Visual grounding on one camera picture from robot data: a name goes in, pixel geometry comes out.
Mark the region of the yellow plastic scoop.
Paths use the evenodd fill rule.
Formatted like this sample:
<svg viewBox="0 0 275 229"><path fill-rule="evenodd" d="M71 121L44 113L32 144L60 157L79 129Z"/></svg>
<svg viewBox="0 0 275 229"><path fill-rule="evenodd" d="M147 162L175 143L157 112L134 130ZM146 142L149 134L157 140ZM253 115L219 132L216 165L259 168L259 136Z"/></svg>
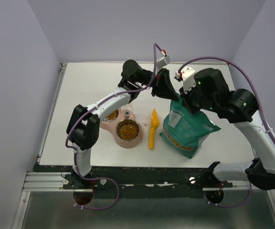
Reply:
<svg viewBox="0 0 275 229"><path fill-rule="evenodd" d="M150 150L154 149L155 131L159 127L160 121L157 115L157 111L154 108L151 115L151 124L149 129L148 147Z"/></svg>

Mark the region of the green pet food bag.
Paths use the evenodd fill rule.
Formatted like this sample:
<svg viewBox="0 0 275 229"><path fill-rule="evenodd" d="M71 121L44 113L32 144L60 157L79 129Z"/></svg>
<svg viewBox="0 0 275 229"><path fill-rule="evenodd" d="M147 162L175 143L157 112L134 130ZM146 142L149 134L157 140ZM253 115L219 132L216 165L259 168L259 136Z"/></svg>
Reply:
<svg viewBox="0 0 275 229"><path fill-rule="evenodd" d="M169 114L163 121L162 132L159 135L174 150L191 159L197 154L205 139L221 128L202 111L191 114L182 105L182 98L178 99L177 102L170 102Z"/></svg>

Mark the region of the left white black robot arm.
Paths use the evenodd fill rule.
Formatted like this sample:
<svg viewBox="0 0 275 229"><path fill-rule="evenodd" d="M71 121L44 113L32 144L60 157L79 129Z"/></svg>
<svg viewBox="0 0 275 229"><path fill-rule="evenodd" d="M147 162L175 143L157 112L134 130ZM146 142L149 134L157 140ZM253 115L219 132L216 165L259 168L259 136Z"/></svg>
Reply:
<svg viewBox="0 0 275 229"><path fill-rule="evenodd" d="M131 103L139 93L151 88L152 96L178 101L179 97L170 81L165 66L170 63L166 55L156 60L154 70L143 69L136 61L124 62L121 81L116 89L90 107L77 105L71 115L65 146L74 151L74 183L79 188L90 185L91 148L97 142L101 122L116 109Z"/></svg>

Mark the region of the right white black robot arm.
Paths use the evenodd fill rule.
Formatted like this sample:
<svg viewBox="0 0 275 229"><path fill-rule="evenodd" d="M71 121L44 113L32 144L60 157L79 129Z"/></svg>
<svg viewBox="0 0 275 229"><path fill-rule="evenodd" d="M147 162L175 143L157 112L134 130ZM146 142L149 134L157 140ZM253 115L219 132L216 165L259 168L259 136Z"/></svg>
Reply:
<svg viewBox="0 0 275 229"><path fill-rule="evenodd" d="M231 91L218 69L196 72L186 66L175 73L175 79L183 83L180 88L182 104L191 114L203 109L228 120L246 137L257 154L252 161L219 162L204 175L205 183L215 187L221 181L249 181L262 190L275 189L274 133L266 129L256 97L246 89Z"/></svg>

